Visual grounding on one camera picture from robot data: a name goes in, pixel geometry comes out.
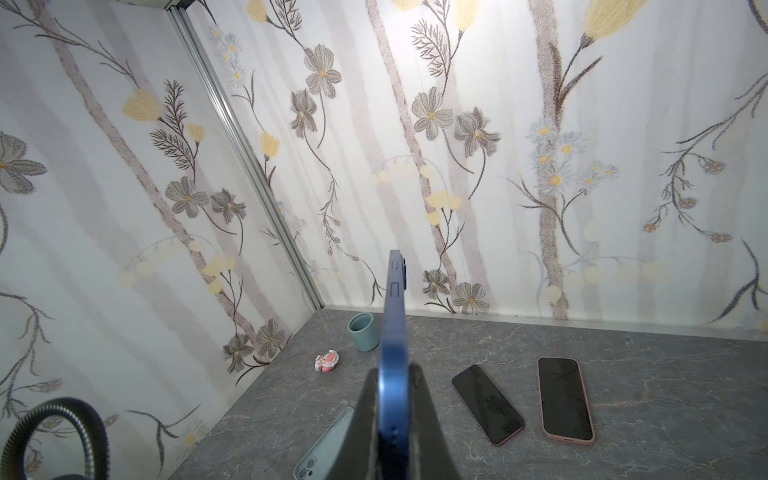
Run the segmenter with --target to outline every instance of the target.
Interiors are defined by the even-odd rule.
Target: light blue cup
[[[379,345],[379,325],[370,313],[352,317],[346,331],[352,336],[355,348],[361,352],[370,352]]]

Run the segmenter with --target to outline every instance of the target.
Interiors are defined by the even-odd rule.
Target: smartphone
[[[515,436],[525,421],[478,365],[453,377],[453,386],[494,445]]]
[[[547,437],[579,445],[594,444],[587,391],[576,360],[550,356],[538,359],[538,394],[541,426]]]

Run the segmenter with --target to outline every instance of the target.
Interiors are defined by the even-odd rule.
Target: floral wallpaper
[[[767,8],[187,11],[328,304],[381,305],[399,248],[411,311],[758,333]]]
[[[157,9],[0,0],[0,438],[76,396],[113,478],[170,476],[312,311],[181,52]],[[81,455],[52,417],[26,472]]]

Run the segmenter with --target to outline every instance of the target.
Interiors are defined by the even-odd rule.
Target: gray marble countertop
[[[293,467],[336,416],[354,407],[379,349],[347,336],[353,312],[320,310],[171,477],[293,478]],[[598,329],[408,318],[411,359],[424,369],[463,478],[766,478],[768,345],[742,340]],[[339,351],[317,373],[315,356]],[[580,361],[597,441],[548,440],[541,429],[536,359]],[[523,415],[501,447],[485,438],[451,385],[472,363]]]

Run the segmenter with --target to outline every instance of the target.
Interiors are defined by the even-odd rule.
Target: black phone screen
[[[525,421],[496,385],[473,365],[453,377],[453,386],[464,399],[488,439],[498,445],[525,427]]]
[[[578,363],[573,359],[540,358],[538,384],[544,430],[561,437],[592,440],[594,433]]]

